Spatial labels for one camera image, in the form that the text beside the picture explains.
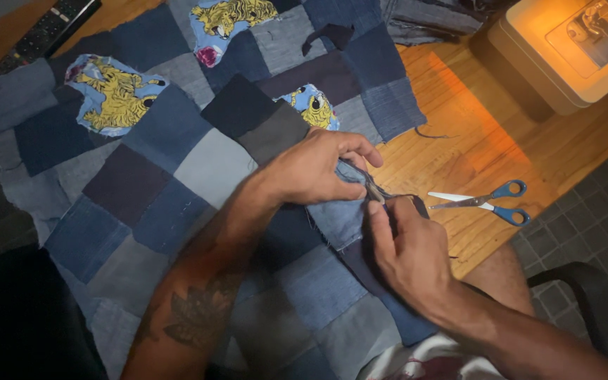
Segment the wooden table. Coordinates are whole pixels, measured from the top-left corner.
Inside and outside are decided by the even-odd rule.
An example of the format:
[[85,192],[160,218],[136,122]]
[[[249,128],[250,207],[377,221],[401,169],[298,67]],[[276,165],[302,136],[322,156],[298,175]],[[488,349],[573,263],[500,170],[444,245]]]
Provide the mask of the wooden table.
[[[80,37],[114,28],[161,2],[106,0],[58,53]],[[53,3],[36,0],[0,18],[0,57]],[[473,56],[468,40],[398,50],[428,117],[429,124],[420,130],[452,138],[427,139],[410,131],[380,146],[385,164],[372,174],[387,190],[482,195],[520,178],[527,194],[494,203],[519,206],[536,216],[608,158],[608,95],[569,117],[553,114],[536,122],[494,78],[496,69],[489,71]],[[498,59],[492,62],[503,65]],[[518,230],[477,208],[432,211],[432,218],[449,233],[451,254],[459,256],[453,263],[459,278]]]

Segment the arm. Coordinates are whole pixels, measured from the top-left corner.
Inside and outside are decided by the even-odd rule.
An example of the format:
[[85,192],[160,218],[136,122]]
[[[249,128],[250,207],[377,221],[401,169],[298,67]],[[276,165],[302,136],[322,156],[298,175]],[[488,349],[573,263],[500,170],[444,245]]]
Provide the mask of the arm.
[[306,139],[248,177],[215,218],[180,251],[151,298],[123,379],[202,379],[228,322],[250,256],[285,202],[365,197],[334,174],[337,159],[382,164],[360,134],[312,129]]
[[368,205],[375,254],[391,286],[418,312],[472,340],[510,379],[608,379],[608,360],[550,324],[487,299],[451,272],[447,233],[423,219],[407,198],[392,199],[398,235],[383,207]]

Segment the tiger print fabric patch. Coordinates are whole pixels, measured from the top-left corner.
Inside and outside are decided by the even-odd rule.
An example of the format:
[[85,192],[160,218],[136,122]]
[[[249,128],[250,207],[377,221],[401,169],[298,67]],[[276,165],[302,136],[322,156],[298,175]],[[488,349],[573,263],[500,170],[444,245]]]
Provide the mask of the tiger print fabric patch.
[[280,20],[278,11],[267,0],[213,0],[199,3],[189,13],[196,35],[194,54],[209,68],[214,67],[231,39],[252,26]]
[[325,94],[312,84],[305,84],[292,93],[277,97],[290,103],[311,126],[329,131],[339,130],[339,119]]
[[76,121],[106,136],[122,136],[140,121],[168,86],[112,57],[82,54],[65,73],[65,83],[84,95]]

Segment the scissors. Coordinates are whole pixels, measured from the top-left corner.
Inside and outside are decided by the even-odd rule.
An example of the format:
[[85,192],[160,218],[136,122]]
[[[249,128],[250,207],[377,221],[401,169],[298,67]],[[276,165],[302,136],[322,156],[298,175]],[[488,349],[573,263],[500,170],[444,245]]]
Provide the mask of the scissors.
[[[518,185],[519,191],[514,192],[511,188],[511,185]],[[430,192],[429,195],[434,197],[443,198],[444,200],[450,200],[454,202],[443,203],[438,205],[432,205],[428,208],[430,210],[437,210],[439,208],[455,208],[455,207],[479,207],[484,208],[485,210],[492,211],[501,219],[509,222],[513,226],[516,227],[524,227],[529,224],[532,218],[527,214],[527,211],[522,210],[521,208],[503,208],[497,205],[491,205],[487,203],[488,200],[495,200],[496,198],[501,197],[521,197],[523,194],[527,192],[527,184],[519,179],[509,180],[498,189],[492,191],[491,194],[483,195],[481,197],[470,197],[468,195],[457,195],[457,194],[444,194],[444,193],[434,193]],[[513,220],[513,215],[519,214],[522,217],[521,222],[516,222]]]

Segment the forearm tattoo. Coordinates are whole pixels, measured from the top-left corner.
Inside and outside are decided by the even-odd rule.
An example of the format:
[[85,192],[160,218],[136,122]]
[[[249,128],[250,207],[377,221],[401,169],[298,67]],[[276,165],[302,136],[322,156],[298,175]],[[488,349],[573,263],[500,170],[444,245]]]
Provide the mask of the forearm tattoo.
[[190,286],[184,298],[173,293],[174,323],[164,327],[165,334],[193,348],[214,344],[224,331],[241,279],[242,271],[229,268],[210,279],[205,289]]

